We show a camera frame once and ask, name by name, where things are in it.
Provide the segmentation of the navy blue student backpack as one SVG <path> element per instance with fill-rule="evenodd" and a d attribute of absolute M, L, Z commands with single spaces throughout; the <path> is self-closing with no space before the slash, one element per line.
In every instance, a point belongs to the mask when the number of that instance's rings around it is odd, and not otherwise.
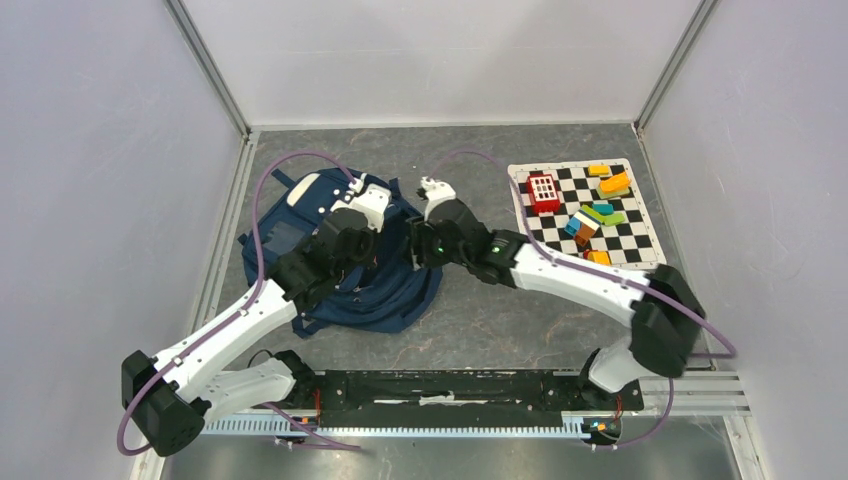
<path fill-rule="evenodd" d="M 433 302 L 443 278 L 440 268 L 415 270 L 406 259 L 407 221 L 420 212 L 402 195 L 396 178 L 388 181 L 354 170 L 367 185 L 390 192 L 384 227 L 376 251 L 376 266 L 358 267 L 345 276 L 334 293 L 305 316 L 292 331 L 308 338 L 339 326 L 377 333 L 399 333 L 415 323 Z M 336 201 L 344 197 L 347 178 L 337 168 L 308 173 L 294 180 L 276 169 L 271 176 L 287 191 L 259 219 L 266 267 L 313 232 Z"/>

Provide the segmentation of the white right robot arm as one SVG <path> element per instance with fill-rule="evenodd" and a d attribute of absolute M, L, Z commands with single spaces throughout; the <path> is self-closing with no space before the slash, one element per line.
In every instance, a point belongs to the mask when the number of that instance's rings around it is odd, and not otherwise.
<path fill-rule="evenodd" d="M 550 294 L 627 327 L 629 337 L 584 365 L 577 392 L 585 405 L 602 408 L 642 377 L 684 375 L 704 310 L 675 268 L 621 270 L 564 255 L 525 234 L 488 229 L 456 199 L 409 220 L 408 230 L 417 266 L 460 265 L 483 283 Z"/>

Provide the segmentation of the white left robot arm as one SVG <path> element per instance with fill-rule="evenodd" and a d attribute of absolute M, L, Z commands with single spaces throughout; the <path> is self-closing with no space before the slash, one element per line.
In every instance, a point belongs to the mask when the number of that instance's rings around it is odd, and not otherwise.
<path fill-rule="evenodd" d="M 271 265 L 258 260 L 256 281 L 238 303 L 153 356 L 127 356 L 121 365 L 119 452 L 154 450 L 167 457 L 207 424 L 244 409 L 306 405 L 316 375 L 292 351 L 238 371 L 227 367 L 261 337 L 328 298 L 353 270 L 372 266 L 384 223 L 381 208 L 335 206 Z"/>

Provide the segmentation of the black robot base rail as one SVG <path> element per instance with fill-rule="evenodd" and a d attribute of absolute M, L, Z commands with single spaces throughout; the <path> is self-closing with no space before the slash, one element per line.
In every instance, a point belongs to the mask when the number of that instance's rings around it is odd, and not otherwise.
<path fill-rule="evenodd" d="M 277 407 L 322 427 L 556 427 L 564 412 L 640 412 L 636 381 L 604 393 L 573 371 L 326 370 L 300 374 Z"/>

